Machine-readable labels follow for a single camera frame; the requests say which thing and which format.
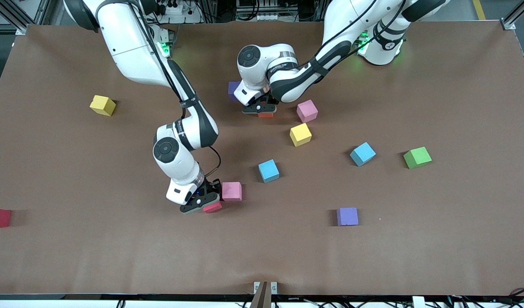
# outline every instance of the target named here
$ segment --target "brown table surface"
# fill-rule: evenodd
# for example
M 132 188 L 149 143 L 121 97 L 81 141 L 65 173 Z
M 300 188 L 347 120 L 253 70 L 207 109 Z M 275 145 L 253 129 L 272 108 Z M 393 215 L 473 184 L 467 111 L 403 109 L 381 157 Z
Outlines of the brown table surface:
M 351 57 L 273 119 L 227 98 L 244 45 L 287 42 L 301 61 L 322 24 L 181 26 L 174 59 L 217 121 L 216 177 L 244 201 L 182 215 L 151 155 L 180 115 L 170 89 L 124 78 L 102 37 L 32 26 L 0 81 L 0 293 L 509 294 L 524 287 L 524 59 L 500 23 L 416 23 L 385 67 Z M 118 102 L 112 117 L 94 94 Z M 361 168 L 348 154 L 369 142 Z M 406 168 L 426 146 L 434 162 Z M 217 159 L 194 152 L 202 168 Z M 262 183 L 257 164 L 277 162 Z M 337 227 L 357 207 L 360 226 Z

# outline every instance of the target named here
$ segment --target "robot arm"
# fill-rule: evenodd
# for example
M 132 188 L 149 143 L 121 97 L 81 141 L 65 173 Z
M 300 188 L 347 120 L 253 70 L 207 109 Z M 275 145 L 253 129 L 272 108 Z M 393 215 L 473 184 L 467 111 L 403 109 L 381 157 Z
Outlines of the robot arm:
M 365 58 L 373 64 L 387 64 L 398 53 L 410 25 L 411 21 L 404 17 L 408 15 L 405 14 L 408 7 L 414 7 L 410 10 L 411 16 L 421 19 L 434 14 L 448 1 L 334 0 L 325 13 L 323 45 L 307 64 L 298 66 L 294 50 L 287 44 L 246 46 L 237 57 L 242 81 L 234 94 L 246 107 L 256 103 L 268 91 L 278 101 L 295 101 L 350 55 L 352 45 L 367 29 L 374 30 L 371 36 L 379 44 L 372 44 L 371 47 L 375 48 L 364 50 Z
M 171 178 L 166 197 L 182 205 L 180 211 L 186 214 L 215 203 L 220 199 L 219 182 L 206 180 L 190 152 L 212 146 L 218 137 L 217 125 L 178 64 L 159 54 L 143 19 L 141 0 L 83 1 L 120 72 L 135 82 L 172 88 L 183 111 L 190 113 L 161 126 L 154 136 L 154 159 Z

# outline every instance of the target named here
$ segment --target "wire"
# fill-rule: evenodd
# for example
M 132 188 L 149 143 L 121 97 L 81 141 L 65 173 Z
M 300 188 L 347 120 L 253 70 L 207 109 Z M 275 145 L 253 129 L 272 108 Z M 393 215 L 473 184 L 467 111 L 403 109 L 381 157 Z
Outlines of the wire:
M 185 6 L 187 6 L 188 8 L 190 8 L 190 9 L 194 7 L 194 6 L 188 6 L 188 5 L 186 4 L 186 0 L 184 0 L 182 3 L 183 3 Z
M 524 293 L 524 289 L 522 289 L 522 290 L 520 290 L 518 292 L 514 292 L 514 293 L 510 294 L 509 297 L 511 298 L 511 297 L 514 297 L 514 296 L 518 296 L 518 295 L 520 295 L 522 293 Z
M 385 30 L 387 30 L 387 28 L 389 28 L 389 26 L 391 26 L 391 24 L 395 21 L 395 19 L 397 19 L 397 17 L 399 16 L 399 14 L 401 13 L 401 11 L 403 10 L 403 7 L 404 5 L 406 4 L 406 0 L 403 0 L 403 2 L 401 3 L 401 6 L 399 8 L 399 10 L 397 10 L 397 13 L 395 14 L 395 16 L 393 16 L 393 19 L 391 19 L 391 21 L 385 26 L 383 27 L 383 29 L 381 29 L 381 31 L 379 31 L 379 33 L 377 33 L 376 35 L 374 35 L 373 37 L 371 37 L 371 39 L 369 39 L 366 43 L 362 44 L 362 45 L 359 45 L 357 48 L 355 48 L 353 51 L 351 51 L 350 53 L 348 53 L 345 57 L 343 57 L 342 59 L 338 60 L 338 62 L 336 62 L 334 65 L 337 65 L 338 63 L 344 61 L 347 57 L 355 54 L 356 52 L 358 52 L 362 47 L 365 47 L 368 43 L 370 43 L 371 41 L 373 41 L 376 37 L 379 37 Z
M 209 148 L 211 148 L 211 150 L 213 150 L 213 152 L 215 152 L 218 156 L 218 165 L 215 167 L 215 169 L 209 171 L 209 173 L 207 173 L 205 175 L 205 177 L 208 177 L 209 175 L 213 174 L 216 170 L 218 170 L 218 168 L 221 166 L 222 164 L 222 158 L 221 158 L 221 155 L 217 152 L 217 150 L 215 150 L 215 148 L 213 148 L 212 146 L 209 146 Z
M 210 14 L 207 14 L 205 12 L 205 10 L 203 8 L 201 8 L 201 6 L 199 5 L 199 3 L 197 2 L 197 0 L 194 0 L 195 2 L 195 5 L 197 6 L 197 8 L 199 9 L 199 12 L 201 12 L 201 14 L 203 14 L 203 18 L 205 18 L 205 23 L 206 24 L 212 24 L 213 23 L 213 20 L 211 19 L 211 15 Z
M 165 68 L 165 65 L 163 64 L 163 62 L 161 61 L 161 58 L 158 55 L 158 49 L 155 47 L 154 41 L 152 40 L 150 35 L 147 33 L 149 25 L 147 24 L 146 20 L 144 19 L 144 15 L 142 14 L 141 5 L 138 2 L 135 2 L 134 0 L 106 0 L 101 5 L 99 5 L 97 10 L 95 11 L 95 14 L 94 14 L 95 19 L 98 20 L 98 11 L 100 10 L 100 8 L 102 8 L 103 6 L 105 6 L 107 4 L 112 4 L 112 3 L 123 3 L 123 4 L 128 4 L 129 5 L 129 7 L 131 8 L 131 12 L 133 12 L 133 15 L 135 15 L 135 20 L 137 21 L 137 24 L 141 28 L 141 31 L 142 31 L 145 39 L 147 40 L 148 44 L 150 45 L 152 53 L 155 55 L 155 58 L 158 60 L 158 63 L 160 65 L 160 68 L 161 68 L 164 76 L 165 76 L 165 79 L 169 83 L 170 88 L 173 90 L 173 92 L 176 94 L 176 96 L 178 96 L 180 98 L 180 94 L 178 93 L 178 90 L 177 90 L 176 86 L 174 85 L 174 82 L 173 82 L 171 76 L 169 75 L 169 72 L 167 72 L 167 69 Z M 136 16 L 136 13 L 135 13 L 135 10 L 133 9 L 133 6 L 136 6 L 137 9 L 138 9 L 138 17 Z
M 148 24 L 149 24 L 149 25 L 156 24 L 156 25 L 158 25 L 158 26 L 163 25 L 163 24 L 161 23 L 161 21 L 159 20 L 158 16 L 156 15 L 156 13 L 155 13 L 155 12 L 152 12 L 152 14 L 154 14 L 154 19 L 151 19 L 151 20 L 154 20 L 154 23 L 148 23 Z
M 328 39 L 327 41 L 325 41 L 321 47 L 319 47 L 319 49 L 317 50 L 317 52 L 315 53 L 315 55 L 317 55 L 319 52 L 321 52 L 321 50 L 323 50 L 323 48 L 328 44 L 330 43 L 333 39 L 335 39 L 336 37 L 338 37 L 340 34 L 344 33 L 344 31 L 346 31 L 347 29 L 350 28 L 350 26 L 354 25 L 356 22 L 358 22 L 361 18 L 363 18 L 363 16 L 374 6 L 374 4 L 376 4 L 378 0 L 373 0 L 372 3 L 370 3 L 370 5 L 368 6 L 368 8 L 366 8 L 366 10 L 364 10 L 364 12 L 362 12 L 362 14 L 360 14 L 354 21 L 352 21 L 349 25 L 345 26 L 342 30 L 340 30 L 338 33 L 336 33 L 333 37 L 331 37 L 330 39 Z M 303 64 L 301 65 L 296 65 L 296 66 L 293 66 L 292 68 L 282 68 L 280 69 L 280 71 L 289 71 L 289 70 L 293 70 L 295 68 L 301 68 L 302 66 L 306 65 L 307 63 L 309 62 L 306 61 L 304 62 Z
M 312 19 L 313 16 L 315 16 L 315 12 L 313 12 L 313 15 L 311 15 L 311 16 L 308 17 L 308 18 L 299 18 L 298 20 L 309 20 L 309 19 Z
M 235 15 L 236 15 L 236 18 L 239 20 L 249 21 L 258 15 L 258 11 L 260 11 L 260 0 L 256 0 L 256 7 L 255 7 L 255 4 L 253 4 L 253 12 L 250 14 L 248 18 L 243 19 L 240 16 L 237 16 L 237 9 L 236 9 Z

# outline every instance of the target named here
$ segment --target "green led light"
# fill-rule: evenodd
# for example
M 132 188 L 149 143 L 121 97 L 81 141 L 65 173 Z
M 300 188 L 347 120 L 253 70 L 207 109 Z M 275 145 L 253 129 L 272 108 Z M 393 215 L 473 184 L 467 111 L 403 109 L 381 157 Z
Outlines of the green led light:
M 169 56 L 171 56 L 168 43 L 158 42 L 158 49 L 160 50 L 161 55 L 164 56 L 165 58 L 168 58 Z

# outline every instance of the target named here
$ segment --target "metal frame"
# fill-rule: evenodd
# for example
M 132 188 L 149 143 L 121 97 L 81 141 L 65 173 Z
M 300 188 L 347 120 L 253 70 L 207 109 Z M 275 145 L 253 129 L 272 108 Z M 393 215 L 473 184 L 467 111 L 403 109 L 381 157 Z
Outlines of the metal frame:
M 521 0 L 504 18 L 501 23 L 504 30 L 514 30 L 515 21 L 524 14 L 524 0 Z
M 0 15 L 10 24 L 0 25 L 0 34 L 24 35 L 28 24 L 43 25 L 49 21 L 49 8 L 53 7 L 55 0 L 41 0 L 36 15 L 31 18 L 12 0 L 0 0 Z

